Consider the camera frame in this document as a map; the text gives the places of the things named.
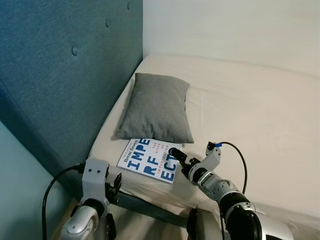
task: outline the bed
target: bed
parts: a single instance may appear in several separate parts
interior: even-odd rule
[[[116,167],[128,141],[113,135],[133,73],[169,75],[191,84],[189,157],[202,159],[208,141],[233,142],[247,161],[249,199],[319,214],[316,76],[190,56],[143,60],[142,0],[15,0],[1,9],[0,119],[53,176],[90,155],[110,163],[109,182],[122,172],[121,207],[181,227],[192,208],[216,211],[181,174],[169,185]],[[216,172],[242,187],[231,148]],[[80,175],[60,181],[81,199]]]

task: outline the headboard button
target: headboard button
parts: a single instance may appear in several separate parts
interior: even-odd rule
[[[77,56],[78,55],[78,49],[76,47],[72,48],[72,55]]]

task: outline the gray pillow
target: gray pillow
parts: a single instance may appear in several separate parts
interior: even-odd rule
[[[189,86],[173,76],[136,73],[130,103],[115,136],[193,144],[185,105]]]

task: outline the fabric headboard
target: fabric headboard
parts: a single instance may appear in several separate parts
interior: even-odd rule
[[[142,0],[1,1],[1,121],[52,175],[87,159],[142,38]]]

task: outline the book cover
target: book cover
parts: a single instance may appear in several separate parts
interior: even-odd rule
[[[181,150],[182,144],[133,138],[126,146],[117,167],[172,184],[179,162],[168,153],[170,148]]]

